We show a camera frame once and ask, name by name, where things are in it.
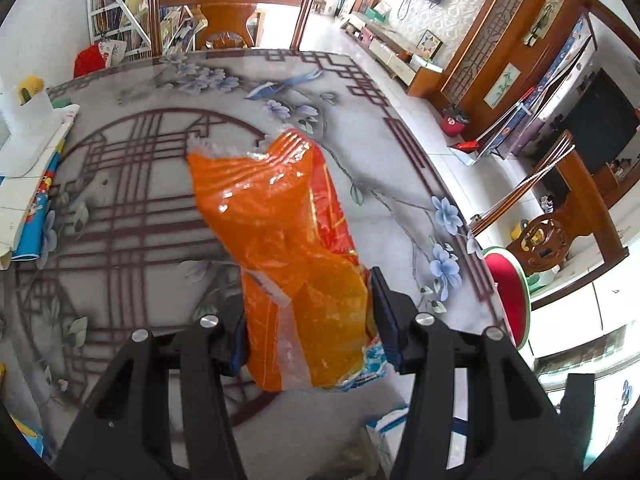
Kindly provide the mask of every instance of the food wrapper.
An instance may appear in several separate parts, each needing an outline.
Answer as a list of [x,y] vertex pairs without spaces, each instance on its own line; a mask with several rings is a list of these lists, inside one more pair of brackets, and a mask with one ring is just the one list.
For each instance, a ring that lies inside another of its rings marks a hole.
[[364,367],[369,293],[321,150],[188,155],[200,213],[242,268],[248,368],[263,390],[339,388]]

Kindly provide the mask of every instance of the red cloth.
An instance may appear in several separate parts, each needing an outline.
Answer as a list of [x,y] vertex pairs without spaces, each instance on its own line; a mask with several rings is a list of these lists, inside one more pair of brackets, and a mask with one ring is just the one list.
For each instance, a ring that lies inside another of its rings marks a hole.
[[80,77],[91,72],[96,72],[105,67],[104,58],[100,55],[98,45],[92,45],[84,49],[76,56],[74,77]]
[[522,343],[527,330],[527,302],[524,285],[518,271],[501,254],[490,253],[484,259],[494,277],[494,282],[498,284],[498,294],[500,294],[507,322],[511,327],[517,348]]

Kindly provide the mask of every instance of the tabletop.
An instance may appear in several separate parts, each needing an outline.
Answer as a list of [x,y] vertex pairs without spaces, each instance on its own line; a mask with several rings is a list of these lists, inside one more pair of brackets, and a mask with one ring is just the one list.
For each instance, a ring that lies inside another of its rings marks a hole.
[[52,250],[37,267],[13,268],[7,296],[52,442],[135,329],[176,330],[241,294],[238,266],[195,207],[190,137],[243,156],[295,126],[324,152],[364,266],[379,266],[393,290],[454,329],[504,327],[494,280],[440,175],[349,57],[197,52],[102,70],[49,94],[80,105],[50,196]]

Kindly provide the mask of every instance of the silver screw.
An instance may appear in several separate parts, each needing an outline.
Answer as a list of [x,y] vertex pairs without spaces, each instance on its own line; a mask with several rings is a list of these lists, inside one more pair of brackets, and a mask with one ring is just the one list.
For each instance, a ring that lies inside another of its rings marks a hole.
[[486,336],[491,341],[500,341],[504,337],[504,332],[500,330],[497,326],[490,326],[486,329]]
[[213,314],[207,314],[200,318],[200,326],[203,328],[213,328],[215,327],[220,320],[218,316],[214,316]]
[[147,337],[149,337],[149,332],[147,332],[144,328],[139,328],[133,334],[131,334],[131,338],[136,343],[142,343],[143,341],[146,341]]
[[415,317],[415,322],[420,326],[431,326],[436,319],[428,312],[421,312]]

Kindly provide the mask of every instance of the textured wall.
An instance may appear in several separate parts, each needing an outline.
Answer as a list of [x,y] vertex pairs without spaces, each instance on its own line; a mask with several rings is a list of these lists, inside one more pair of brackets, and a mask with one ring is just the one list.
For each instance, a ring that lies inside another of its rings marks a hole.
[[409,40],[417,43],[428,28],[444,42],[434,58],[444,68],[456,53],[485,0],[443,0],[433,7],[427,0],[412,0],[404,20],[397,17],[402,0],[385,1],[392,7],[392,25]]

